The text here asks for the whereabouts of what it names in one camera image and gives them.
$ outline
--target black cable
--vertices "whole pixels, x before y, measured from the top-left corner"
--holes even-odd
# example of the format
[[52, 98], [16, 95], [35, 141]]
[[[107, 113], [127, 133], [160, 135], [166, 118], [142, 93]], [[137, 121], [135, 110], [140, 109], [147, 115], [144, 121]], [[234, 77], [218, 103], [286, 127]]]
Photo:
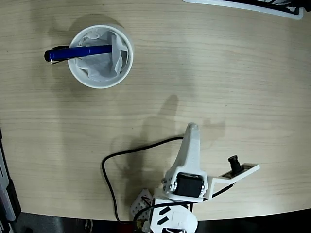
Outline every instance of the black cable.
[[[165, 144], [165, 143], [168, 143], [168, 142], [172, 142], [172, 141], [175, 141], [175, 140], [182, 140], [183, 137], [180, 136], [180, 137], [173, 137], [173, 138], [169, 138], [169, 139], [166, 139], [164, 141], [160, 141], [160, 142], [157, 142], [157, 143], [154, 143], [154, 144], [151, 144], [151, 145], [148, 145], [148, 146], [144, 146], [144, 147], [139, 147], [139, 148], [136, 148], [136, 149], [131, 149], [131, 150], [126, 150], [126, 151], [121, 151], [121, 152], [117, 152], [117, 153], [114, 153], [114, 154], [111, 154], [107, 157], [105, 157], [102, 161], [102, 171], [103, 171], [103, 174], [104, 174], [104, 178], [107, 182], [107, 185], [109, 187], [109, 190], [110, 190], [110, 193], [111, 193], [111, 197], [112, 197], [112, 200], [113, 200], [113, 206], [114, 206], [114, 212], [115, 212], [115, 217], [116, 217], [116, 220], [118, 223], [120, 224], [129, 224], [127, 222], [122, 222], [120, 219], [119, 219], [119, 215], [118, 215], [118, 208], [117, 208], [117, 201], [116, 201], [116, 197], [115, 197], [115, 194], [113, 192], [113, 188], [111, 186], [111, 183], [108, 179], [108, 176], [107, 176], [107, 173], [106, 173], [106, 169], [105, 169], [105, 163], [107, 162], [108, 159], [112, 158], [112, 157], [115, 157], [115, 156], [119, 156], [119, 155], [123, 155], [123, 154], [130, 154], [130, 153], [136, 153], [136, 152], [139, 152], [139, 151], [142, 151], [142, 150], [147, 150], [147, 149], [151, 149], [153, 147], [157, 147], [157, 146], [160, 146], [162, 144]], [[232, 188], [233, 184], [230, 184], [228, 185], [227, 187], [221, 189], [220, 191], [216, 192], [213, 194], [213, 198], [222, 194], [223, 192], [227, 191], [228, 189]], [[173, 203], [163, 203], [163, 204], [157, 204], [157, 205], [151, 205], [151, 206], [147, 206], [146, 208], [143, 208], [141, 209], [140, 211], [138, 211], [135, 216], [134, 216], [134, 219], [133, 219], [133, 224], [134, 224], [134, 229], [136, 230], [137, 229], [137, 220], [139, 218], [139, 216], [145, 212], [145, 211], [148, 211], [148, 210], [152, 210], [152, 209], [155, 209], [155, 208], [160, 208], [160, 207], [167, 207], [167, 206], [177, 206], [177, 205], [189, 205], [190, 204], [190, 210], [192, 211], [193, 209], [193, 202], [190, 202], [190, 201], [181, 201], [181, 202], [173, 202]]]
[[112, 186], [111, 186], [111, 183], [108, 179], [108, 176], [107, 176], [107, 173], [106, 173], [106, 169], [105, 169], [105, 163], [108, 159], [112, 158], [112, 157], [115, 157], [115, 156], [118, 156], [118, 155], [123, 155], [123, 154], [130, 154], [130, 153], [136, 153], [136, 152], [139, 152], [139, 151], [142, 151], [142, 150], [147, 150], [147, 149], [150, 149], [150, 148], [153, 148], [153, 147], [157, 147], [157, 146], [160, 146], [162, 144], [165, 144], [165, 143], [168, 143], [168, 142], [172, 142], [172, 141], [175, 141], [175, 140], [182, 140], [184, 137], [173, 137], [173, 138], [169, 138], [169, 139], [166, 139], [164, 141], [160, 141], [160, 142], [157, 142], [157, 143], [154, 143], [154, 144], [151, 144], [149, 146], [144, 146], [144, 147], [140, 147], [140, 148], [136, 148], [136, 149], [132, 149], [132, 150], [126, 150], [126, 151], [121, 151], [121, 152], [117, 152], [117, 153], [114, 153], [114, 154], [111, 154], [107, 157], [105, 157], [102, 161], [102, 171], [103, 171], [103, 174], [104, 174], [104, 178], [107, 182], [107, 185], [109, 187], [109, 190], [110, 190], [110, 193], [111, 193], [111, 197], [112, 197], [112, 200], [113, 200], [113, 207], [114, 207], [114, 211], [115, 211], [115, 217], [116, 217], [116, 220], [118, 223], [120, 224], [128, 224], [127, 222], [122, 222], [120, 219], [119, 219], [119, 216], [118, 216], [118, 208], [117, 208], [117, 201], [116, 201], [116, 197], [115, 197], [115, 194], [113, 192], [113, 189], [112, 189]]
[[224, 187], [224, 188], [221, 189], [220, 191], [214, 193], [213, 196], [212, 196], [212, 198], [215, 198], [215, 197], [217, 197], [218, 195], [224, 193], [225, 191], [231, 189], [231, 188], [233, 187], [233, 185], [235, 185], [235, 183], [232, 183], [232, 184], [228, 185], [227, 187]]

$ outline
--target white tissue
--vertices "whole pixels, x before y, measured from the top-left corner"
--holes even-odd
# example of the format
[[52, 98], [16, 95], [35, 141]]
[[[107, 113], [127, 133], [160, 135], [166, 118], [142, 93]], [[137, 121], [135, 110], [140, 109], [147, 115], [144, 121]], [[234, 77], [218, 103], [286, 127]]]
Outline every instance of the white tissue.
[[79, 46], [112, 45], [112, 53], [76, 58], [78, 68], [87, 72], [95, 81], [106, 81], [117, 77], [128, 59], [128, 48], [123, 39], [107, 29], [94, 29], [79, 42]]

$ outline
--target white cup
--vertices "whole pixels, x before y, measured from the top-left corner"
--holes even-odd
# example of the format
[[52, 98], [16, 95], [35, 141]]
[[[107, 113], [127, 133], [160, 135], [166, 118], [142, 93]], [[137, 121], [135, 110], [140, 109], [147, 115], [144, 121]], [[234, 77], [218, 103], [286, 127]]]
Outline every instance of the white cup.
[[68, 65], [69, 69], [74, 75], [74, 77], [85, 86], [89, 86], [96, 89], [105, 89], [120, 83], [130, 72], [130, 69], [133, 65], [134, 60], [134, 43], [130, 37], [130, 35], [125, 31], [125, 29], [119, 25], [115, 24], [105, 24], [105, 25], [94, 25], [80, 31], [72, 40], [69, 47], [77, 47], [79, 41], [91, 30], [94, 28], [106, 28], [108, 31], [114, 32], [118, 34], [126, 43], [128, 47], [128, 59], [124, 69], [120, 72], [120, 74], [114, 78], [105, 81], [96, 81], [90, 79], [86, 71], [77, 67], [75, 59], [69, 59]]

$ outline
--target blue pen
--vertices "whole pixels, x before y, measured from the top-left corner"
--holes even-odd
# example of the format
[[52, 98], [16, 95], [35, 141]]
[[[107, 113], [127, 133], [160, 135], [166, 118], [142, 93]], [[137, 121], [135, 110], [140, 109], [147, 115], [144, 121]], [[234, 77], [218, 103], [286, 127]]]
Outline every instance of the blue pen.
[[111, 53], [111, 45], [81, 46], [68, 48], [68, 46], [58, 46], [44, 53], [47, 62], [64, 61], [75, 57], [86, 57], [96, 54]]

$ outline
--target wooden table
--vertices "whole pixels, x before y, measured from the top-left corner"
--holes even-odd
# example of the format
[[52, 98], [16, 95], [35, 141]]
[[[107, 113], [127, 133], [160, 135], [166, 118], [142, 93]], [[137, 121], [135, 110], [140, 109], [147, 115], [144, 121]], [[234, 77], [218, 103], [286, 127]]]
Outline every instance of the wooden table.
[[[311, 14], [303, 20], [181, 0], [4, 0], [0, 124], [22, 210], [114, 219], [101, 160], [201, 129], [209, 175], [227, 158], [261, 170], [211, 202], [199, 220], [311, 208]], [[118, 23], [133, 37], [129, 76], [83, 86], [44, 51], [83, 28]], [[108, 163], [120, 218], [142, 188], [160, 185], [180, 142]]]

